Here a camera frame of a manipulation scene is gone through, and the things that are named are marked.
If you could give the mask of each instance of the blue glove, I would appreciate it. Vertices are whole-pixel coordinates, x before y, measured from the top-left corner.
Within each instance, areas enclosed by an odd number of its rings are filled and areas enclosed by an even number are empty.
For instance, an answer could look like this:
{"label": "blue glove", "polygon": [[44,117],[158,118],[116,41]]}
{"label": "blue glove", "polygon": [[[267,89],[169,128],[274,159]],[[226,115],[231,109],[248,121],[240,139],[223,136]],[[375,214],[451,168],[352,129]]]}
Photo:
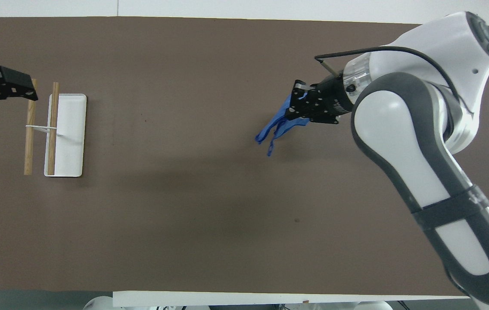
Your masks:
{"label": "blue glove", "polygon": [[295,120],[289,121],[286,117],[284,117],[284,112],[289,107],[290,107],[290,95],[286,98],[284,104],[282,104],[277,114],[273,116],[271,121],[256,136],[256,142],[258,144],[261,144],[266,139],[266,137],[268,137],[268,134],[271,131],[271,129],[277,126],[273,138],[271,139],[271,143],[269,145],[268,156],[271,156],[271,153],[273,152],[273,147],[274,147],[273,141],[275,139],[278,139],[278,137],[284,135],[287,131],[291,130],[292,127],[305,126],[309,122],[309,118],[296,118]]}

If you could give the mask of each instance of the black cable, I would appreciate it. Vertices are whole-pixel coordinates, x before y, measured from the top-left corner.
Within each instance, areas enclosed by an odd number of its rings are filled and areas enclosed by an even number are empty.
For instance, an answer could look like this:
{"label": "black cable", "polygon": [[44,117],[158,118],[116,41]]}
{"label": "black cable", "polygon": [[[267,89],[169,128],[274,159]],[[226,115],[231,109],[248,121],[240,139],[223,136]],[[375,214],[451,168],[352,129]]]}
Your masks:
{"label": "black cable", "polygon": [[467,291],[464,290],[464,288],[462,288],[459,283],[457,283],[455,281],[455,279],[453,279],[453,277],[451,276],[451,273],[449,272],[449,269],[447,269],[447,267],[443,267],[443,269],[445,270],[445,275],[447,276],[447,278],[449,279],[449,281],[451,281],[451,283],[453,284],[453,286],[455,286],[457,288],[457,290],[461,291],[461,293],[465,294],[465,296],[470,296],[470,294],[468,294]]}
{"label": "black cable", "polygon": [[286,304],[274,304],[274,308],[277,310],[290,310]]}
{"label": "black cable", "polygon": [[[442,87],[445,87],[445,88],[447,88],[447,89],[449,90],[449,86],[442,85]],[[474,114],[474,112],[470,111],[470,108],[468,108],[467,103],[466,103],[466,102],[465,102],[465,100],[463,99],[463,96],[460,96],[460,97],[461,97],[461,100],[460,100],[460,102],[459,102],[459,105],[460,105],[460,104],[461,104],[461,102],[462,102],[462,103],[463,103],[463,106],[464,106],[464,108],[467,110],[467,112],[468,112],[470,115],[473,115],[473,114]]]}
{"label": "black cable", "polygon": [[405,310],[411,310],[403,300],[398,300],[398,303],[401,304]]}
{"label": "black cable", "polygon": [[422,59],[426,60],[432,67],[434,67],[439,74],[443,77],[447,85],[449,85],[449,89],[451,90],[451,93],[453,96],[457,99],[458,102],[461,102],[461,96],[459,96],[459,93],[457,92],[457,88],[455,88],[455,85],[451,81],[451,78],[447,75],[447,73],[443,70],[441,65],[439,65],[435,60],[431,59],[428,57],[428,55],[421,53],[417,50],[410,49],[408,47],[402,47],[402,46],[377,46],[377,47],[369,47],[366,49],[358,49],[358,50],[353,50],[353,51],[345,51],[345,52],[339,52],[339,53],[330,53],[330,54],[323,54],[323,55],[317,55],[315,56],[315,60],[319,61],[319,63],[323,63],[323,59],[325,58],[334,58],[334,57],[342,57],[342,56],[349,56],[349,55],[357,55],[357,54],[363,54],[363,53],[370,53],[370,52],[378,52],[378,51],[396,51],[396,52],[404,52],[404,53],[409,53],[412,55],[416,55],[418,57],[421,57]]}

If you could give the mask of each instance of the wooden stick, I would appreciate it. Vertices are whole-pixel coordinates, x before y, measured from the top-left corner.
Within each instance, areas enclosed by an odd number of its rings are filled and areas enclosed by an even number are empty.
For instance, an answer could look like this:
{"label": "wooden stick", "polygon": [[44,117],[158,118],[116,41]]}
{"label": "wooden stick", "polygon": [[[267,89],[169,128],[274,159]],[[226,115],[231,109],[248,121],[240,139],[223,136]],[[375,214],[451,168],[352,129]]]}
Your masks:
{"label": "wooden stick", "polygon": [[[37,89],[37,80],[32,78],[34,90]],[[34,125],[36,117],[36,102],[28,100],[28,113],[26,115],[26,125]],[[34,129],[26,127],[26,149],[24,151],[24,175],[32,174],[32,160],[34,157]]]}
{"label": "wooden stick", "polygon": [[[51,117],[49,127],[57,127],[59,113],[59,83],[53,83],[53,98],[51,99]],[[57,129],[49,129],[49,157],[47,160],[47,175],[55,175],[55,152],[57,150]]]}

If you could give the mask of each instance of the brown tabletop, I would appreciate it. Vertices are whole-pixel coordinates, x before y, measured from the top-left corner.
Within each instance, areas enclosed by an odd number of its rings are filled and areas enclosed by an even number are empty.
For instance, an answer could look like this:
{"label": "brown tabletop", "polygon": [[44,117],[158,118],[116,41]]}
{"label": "brown tabletop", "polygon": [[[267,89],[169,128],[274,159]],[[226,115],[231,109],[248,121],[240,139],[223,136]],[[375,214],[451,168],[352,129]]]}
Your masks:
{"label": "brown tabletop", "polygon": [[[407,24],[0,18],[0,65],[88,96],[81,178],[46,178],[26,100],[0,102],[0,288],[459,295],[349,115],[268,146],[254,136],[313,59]],[[335,67],[351,58],[335,59]],[[489,198],[489,83],[457,155]]]}

